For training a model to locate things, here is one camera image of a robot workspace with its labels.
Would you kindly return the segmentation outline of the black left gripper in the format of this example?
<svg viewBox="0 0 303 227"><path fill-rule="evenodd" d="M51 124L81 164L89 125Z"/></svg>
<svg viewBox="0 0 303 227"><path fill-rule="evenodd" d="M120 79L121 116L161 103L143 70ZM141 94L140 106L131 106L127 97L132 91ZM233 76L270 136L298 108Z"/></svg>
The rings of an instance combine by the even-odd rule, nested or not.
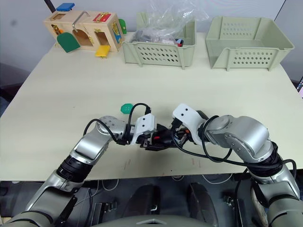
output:
<svg viewBox="0 0 303 227"><path fill-rule="evenodd" d="M160 151L167 149L169 146L176 146L170 131L171 129L158 123L155 132L139 136L140 147L145 150Z"/></svg>

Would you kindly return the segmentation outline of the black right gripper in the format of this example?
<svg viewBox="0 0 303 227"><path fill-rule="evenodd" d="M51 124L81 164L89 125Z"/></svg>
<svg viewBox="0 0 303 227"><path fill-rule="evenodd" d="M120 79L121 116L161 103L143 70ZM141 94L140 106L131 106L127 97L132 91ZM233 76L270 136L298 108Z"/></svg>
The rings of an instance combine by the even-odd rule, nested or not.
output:
<svg viewBox="0 0 303 227"><path fill-rule="evenodd" d="M189 139L190 131L187 127L182 127L182 122L174 118L170 128L171 139L178 145L184 145Z"/></svg>

